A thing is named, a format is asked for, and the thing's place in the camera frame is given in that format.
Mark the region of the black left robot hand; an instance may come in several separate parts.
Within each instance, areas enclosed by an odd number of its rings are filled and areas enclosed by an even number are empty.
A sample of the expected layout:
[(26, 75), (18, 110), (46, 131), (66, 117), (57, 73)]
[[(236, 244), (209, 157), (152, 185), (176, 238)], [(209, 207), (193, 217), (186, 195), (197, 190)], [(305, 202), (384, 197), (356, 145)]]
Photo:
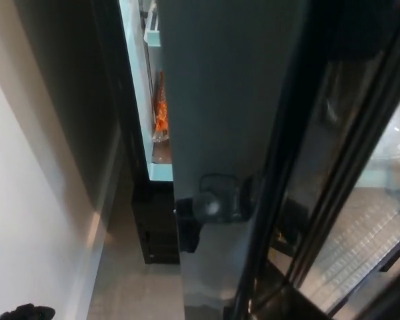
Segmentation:
[(56, 311), (48, 306), (35, 306), (32, 303), (20, 305), (13, 311), (0, 315), (0, 320), (52, 320)]

